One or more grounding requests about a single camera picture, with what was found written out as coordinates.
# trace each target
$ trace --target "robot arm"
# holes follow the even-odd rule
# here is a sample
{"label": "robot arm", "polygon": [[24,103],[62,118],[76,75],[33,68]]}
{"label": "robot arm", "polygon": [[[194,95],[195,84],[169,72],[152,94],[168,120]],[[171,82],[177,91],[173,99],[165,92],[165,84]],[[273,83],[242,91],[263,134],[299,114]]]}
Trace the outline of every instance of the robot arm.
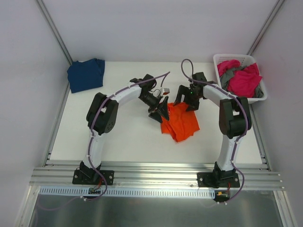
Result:
{"label": "robot arm", "polygon": [[[153,77],[148,74],[143,79],[134,78],[130,81],[130,85],[152,78]],[[133,87],[130,87],[130,85],[129,89],[126,89],[124,92],[119,93],[113,98],[109,99],[105,103],[105,108],[102,109],[98,115],[97,120],[94,124],[94,128],[90,131],[92,140],[90,140],[91,144],[89,146],[89,156],[86,155],[83,161],[80,163],[79,169],[75,170],[74,178],[72,181],[73,184],[98,184],[99,176],[91,168],[89,157],[93,166],[99,170],[101,167],[103,145],[106,141],[107,133],[113,129],[116,123],[117,111],[120,106],[133,99],[139,98],[149,106],[148,112],[151,118],[160,123],[162,123],[162,117],[169,120],[169,113],[167,108],[168,96],[165,97],[161,102],[163,95],[169,93],[169,90],[167,88],[162,88],[160,95],[158,97],[155,97],[152,93],[150,93],[150,90],[153,89],[156,85],[155,80],[141,83]],[[106,98],[107,96],[102,93],[97,93],[95,95],[86,117],[89,128],[91,128],[97,111]],[[112,185],[112,182],[112,180],[109,180],[107,184]]]}
{"label": "robot arm", "polygon": [[[207,82],[204,73],[202,72],[194,74],[193,79]],[[207,84],[193,82],[189,87],[181,85],[174,105],[181,102],[182,95],[184,95],[184,102],[188,104],[187,111],[198,110],[200,98],[209,99],[220,108],[219,127],[223,134],[221,152],[219,158],[215,162],[214,169],[211,174],[198,173],[198,179],[202,179],[202,182],[201,180],[198,181],[199,187],[228,187],[229,183],[232,187],[240,187],[239,181],[235,181],[235,179],[238,179],[238,175],[232,165],[232,160],[237,156],[239,149],[238,144],[243,139],[239,139],[239,137],[245,132],[246,123],[237,102],[219,91],[215,84],[210,86]],[[249,123],[248,129],[250,129],[251,117],[247,98],[238,97],[237,99],[245,110]]]}

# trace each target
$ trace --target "gray cloth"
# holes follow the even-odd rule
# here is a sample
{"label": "gray cloth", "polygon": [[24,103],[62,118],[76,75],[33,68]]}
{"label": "gray cloth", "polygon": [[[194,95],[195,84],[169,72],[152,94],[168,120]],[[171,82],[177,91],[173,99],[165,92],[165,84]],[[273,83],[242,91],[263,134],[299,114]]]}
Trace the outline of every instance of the gray cloth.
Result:
{"label": "gray cloth", "polygon": [[[232,68],[232,69],[229,69],[227,70],[221,77],[220,77],[220,82],[221,82],[221,87],[227,91],[227,87],[228,87],[228,83],[229,83],[229,80],[231,78],[234,77],[234,72],[237,71],[237,70],[242,70],[244,68],[246,68],[247,66],[241,66],[241,67],[238,67],[238,68]],[[254,98],[262,98],[264,95],[263,91],[261,90],[261,87],[260,85],[258,85],[255,89],[255,95],[254,95]]]}
{"label": "gray cloth", "polygon": [[262,98],[264,96],[263,91],[261,90],[260,85],[258,85],[255,89],[254,98]]}

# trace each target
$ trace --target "black mounting bracket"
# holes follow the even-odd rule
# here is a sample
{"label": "black mounting bracket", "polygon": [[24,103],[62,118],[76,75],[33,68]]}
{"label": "black mounting bracket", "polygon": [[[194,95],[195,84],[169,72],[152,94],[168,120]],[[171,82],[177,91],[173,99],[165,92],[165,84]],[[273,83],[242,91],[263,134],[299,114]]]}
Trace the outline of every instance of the black mounting bracket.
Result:
{"label": "black mounting bracket", "polygon": [[[209,188],[210,185],[207,184],[206,182],[211,181],[213,178],[213,173],[208,172],[208,173],[197,173],[197,180],[198,180],[198,187],[199,188]],[[230,183],[231,188],[240,188],[240,182],[239,182],[239,176],[237,173],[234,173],[233,177],[222,179],[218,183],[218,187],[221,188],[228,188]]]}
{"label": "black mounting bracket", "polygon": [[240,188],[239,176],[235,169],[221,170],[217,162],[212,172],[197,173],[199,187],[207,188]]}
{"label": "black mounting bracket", "polygon": [[[99,172],[104,176],[107,185],[113,185],[115,176],[115,172],[113,170],[99,170]],[[72,184],[97,185],[99,184],[99,181],[100,178],[90,178],[79,169],[75,170],[74,176],[72,178]]]}

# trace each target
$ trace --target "blue cloth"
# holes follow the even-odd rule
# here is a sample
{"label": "blue cloth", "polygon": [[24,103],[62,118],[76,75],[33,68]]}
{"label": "blue cloth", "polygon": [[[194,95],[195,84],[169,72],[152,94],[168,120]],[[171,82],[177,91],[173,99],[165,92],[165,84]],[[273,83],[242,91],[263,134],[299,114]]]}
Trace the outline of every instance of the blue cloth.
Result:
{"label": "blue cloth", "polygon": [[68,81],[72,93],[103,86],[105,61],[97,58],[79,62],[73,61],[68,68]]}

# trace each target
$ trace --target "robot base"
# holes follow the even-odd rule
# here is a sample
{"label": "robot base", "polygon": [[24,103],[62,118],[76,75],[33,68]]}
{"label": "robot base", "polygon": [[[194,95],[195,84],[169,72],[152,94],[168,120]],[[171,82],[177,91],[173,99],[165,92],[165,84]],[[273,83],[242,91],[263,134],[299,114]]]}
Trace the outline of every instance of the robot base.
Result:
{"label": "robot base", "polygon": [[[107,185],[113,185],[114,183],[114,171],[112,170],[99,170],[100,173],[106,179]],[[72,178],[72,184],[82,184],[82,185],[97,185],[99,184],[100,178],[92,179],[86,176],[79,169],[76,169],[74,172],[74,176]]]}
{"label": "robot base", "polygon": [[232,177],[215,180],[213,173],[197,173],[199,188],[228,188],[229,183],[231,188],[240,188],[239,176],[234,173]]}

